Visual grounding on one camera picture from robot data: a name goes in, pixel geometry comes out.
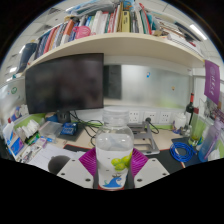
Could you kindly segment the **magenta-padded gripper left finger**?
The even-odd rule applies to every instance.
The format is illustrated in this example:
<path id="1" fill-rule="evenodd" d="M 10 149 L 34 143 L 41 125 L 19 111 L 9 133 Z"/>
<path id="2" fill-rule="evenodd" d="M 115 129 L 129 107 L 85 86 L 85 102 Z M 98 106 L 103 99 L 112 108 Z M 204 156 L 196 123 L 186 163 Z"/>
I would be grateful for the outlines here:
<path id="1" fill-rule="evenodd" d="M 70 159 L 58 176 L 78 186 L 92 189 L 97 173 L 95 149 L 87 150 L 78 159 Z"/>

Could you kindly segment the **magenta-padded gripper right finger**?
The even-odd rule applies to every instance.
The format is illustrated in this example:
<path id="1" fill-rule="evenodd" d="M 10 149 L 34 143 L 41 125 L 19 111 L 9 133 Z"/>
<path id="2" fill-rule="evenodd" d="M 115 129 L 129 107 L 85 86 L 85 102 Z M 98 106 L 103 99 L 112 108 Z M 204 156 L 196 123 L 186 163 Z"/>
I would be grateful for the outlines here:
<path id="1" fill-rule="evenodd" d="M 129 189 L 141 188 L 168 175 L 158 159 L 147 158 L 137 149 L 133 150 L 128 173 Z"/>

